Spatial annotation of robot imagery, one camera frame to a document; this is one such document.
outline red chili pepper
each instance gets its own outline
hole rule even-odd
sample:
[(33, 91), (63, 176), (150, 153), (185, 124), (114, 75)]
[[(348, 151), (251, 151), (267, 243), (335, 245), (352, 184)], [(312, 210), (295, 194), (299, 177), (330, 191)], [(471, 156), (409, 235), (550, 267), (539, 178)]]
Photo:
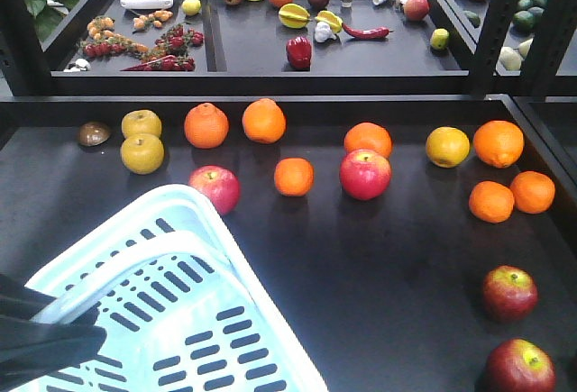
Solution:
[(290, 66), (297, 70), (310, 68), (313, 56), (313, 47), (304, 36), (291, 39), (287, 42), (287, 59)]
[(390, 30), (387, 27), (377, 27), (370, 30), (352, 29), (346, 24), (343, 24), (343, 30), (357, 39), (382, 39), (389, 35)]

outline red bell pepper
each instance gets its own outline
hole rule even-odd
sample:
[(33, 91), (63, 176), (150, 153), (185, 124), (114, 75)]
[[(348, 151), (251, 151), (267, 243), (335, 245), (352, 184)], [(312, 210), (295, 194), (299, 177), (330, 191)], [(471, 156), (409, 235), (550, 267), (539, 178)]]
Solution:
[(313, 46), (304, 36), (298, 36), (287, 42), (288, 63), (296, 70), (310, 68), (310, 60), (313, 56)]

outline orange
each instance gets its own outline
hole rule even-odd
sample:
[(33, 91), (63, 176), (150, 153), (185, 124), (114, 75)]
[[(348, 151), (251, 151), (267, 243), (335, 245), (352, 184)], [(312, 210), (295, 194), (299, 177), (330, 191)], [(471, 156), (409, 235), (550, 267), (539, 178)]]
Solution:
[(479, 159), (498, 169), (517, 162), (524, 145), (523, 133), (518, 126), (505, 120), (486, 122), (472, 139), (472, 146)]
[(228, 129), (226, 114), (210, 102), (195, 106), (184, 119), (184, 134), (190, 144), (199, 149), (220, 146)]
[(389, 132), (375, 123), (355, 124), (344, 136), (344, 149), (347, 153), (357, 149), (375, 150), (388, 158), (393, 151), (393, 141)]
[(497, 182), (485, 180), (478, 183), (469, 196), (472, 214), (488, 223), (502, 223), (513, 212), (515, 198), (511, 190)]
[(243, 113), (244, 133), (249, 139), (271, 144), (287, 130), (287, 119), (272, 99), (263, 97), (249, 104)]
[(547, 210), (555, 197), (555, 183), (536, 171), (524, 171), (515, 176), (509, 186), (515, 197), (515, 207), (526, 214)]
[(315, 181), (315, 169), (303, 158), (285, 158), (274, 169), (274, 185), (284, 196), (303, 196)]

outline lemon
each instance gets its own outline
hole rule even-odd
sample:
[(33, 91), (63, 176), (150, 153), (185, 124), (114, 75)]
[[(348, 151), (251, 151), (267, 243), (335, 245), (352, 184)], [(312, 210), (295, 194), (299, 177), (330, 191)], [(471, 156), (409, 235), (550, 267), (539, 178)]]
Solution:
[(444, 169), (456, 167), (463, 162), (470, 148), (467, 134), (451, 126), (436, 128), (426, 139), (426, 156)]
[(184, 0), (184, 2), (182, 2), (182, 12), (184, 12), (186, 16), (198, 14), (201, 7), (202, 4), (200, 0)]

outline garlic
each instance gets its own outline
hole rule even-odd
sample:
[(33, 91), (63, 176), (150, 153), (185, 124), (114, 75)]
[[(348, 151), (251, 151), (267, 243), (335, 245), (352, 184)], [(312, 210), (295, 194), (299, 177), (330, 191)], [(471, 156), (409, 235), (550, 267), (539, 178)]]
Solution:
[(315, 27), (315, 41), (322, 43), (329, 39), (336, 39), (331, 26), (323, 21), (318, 22)]

